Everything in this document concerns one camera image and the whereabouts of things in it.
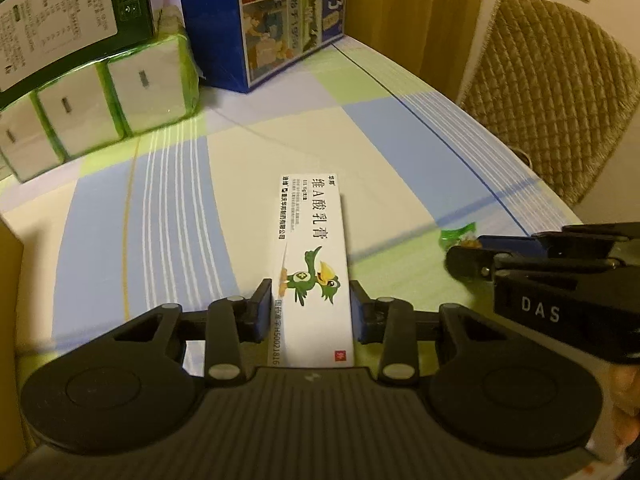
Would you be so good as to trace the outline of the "right hand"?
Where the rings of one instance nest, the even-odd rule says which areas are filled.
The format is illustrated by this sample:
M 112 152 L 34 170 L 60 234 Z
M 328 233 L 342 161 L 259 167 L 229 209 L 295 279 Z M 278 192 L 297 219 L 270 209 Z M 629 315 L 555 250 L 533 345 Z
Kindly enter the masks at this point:
M 620 454 L 639 437 L 640 386 L 638 365 L 611 364 L 608 368 L 613 436 Z

